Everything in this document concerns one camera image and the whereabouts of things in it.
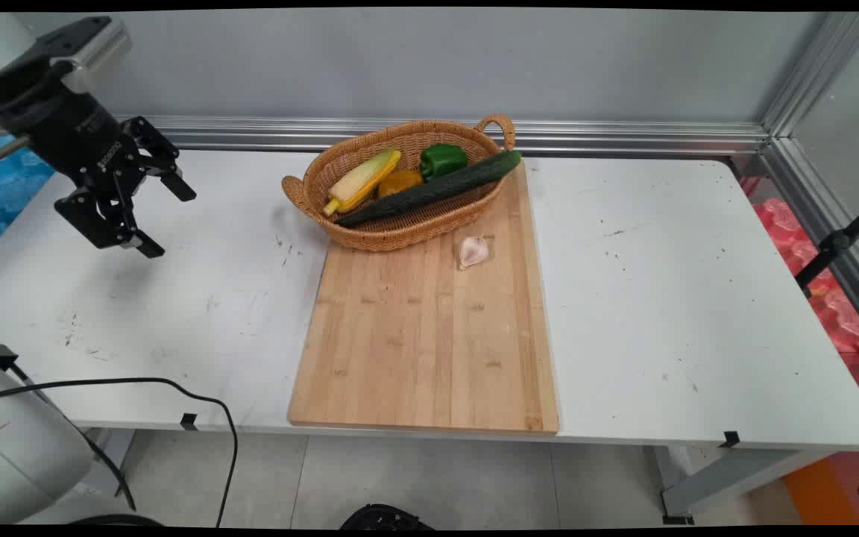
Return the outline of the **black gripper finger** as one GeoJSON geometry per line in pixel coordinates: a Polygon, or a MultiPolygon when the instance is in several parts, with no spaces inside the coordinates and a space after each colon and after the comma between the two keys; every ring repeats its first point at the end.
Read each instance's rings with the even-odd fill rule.
{"type": "Polygon", "coordinates": [[[110,175],[98,183],[84,184],[54,209],[96,248],[135,248],[149,259],[165,249],[139,228],[133,214],[134,176],[110,175]]]}
{"type": "Polygon", "coordinates": [[[182,203],[197,198],[195,190],[183,179],[177,165],[180,151],[150,120],[143,116],[122,123],[122,142],[126,150],[124,160],[140,177],[153,176],[182,203]]]}

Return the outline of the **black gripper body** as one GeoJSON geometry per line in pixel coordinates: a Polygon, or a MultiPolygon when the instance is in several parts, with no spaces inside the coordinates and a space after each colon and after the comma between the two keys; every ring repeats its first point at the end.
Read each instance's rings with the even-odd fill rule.
{"type": "Polygon", "coordinates": [[[89,94],[59,89],[18,109],[18,132],[74,190],[66,198],[130,198],[143,181],[139,142],[89,94]]]}

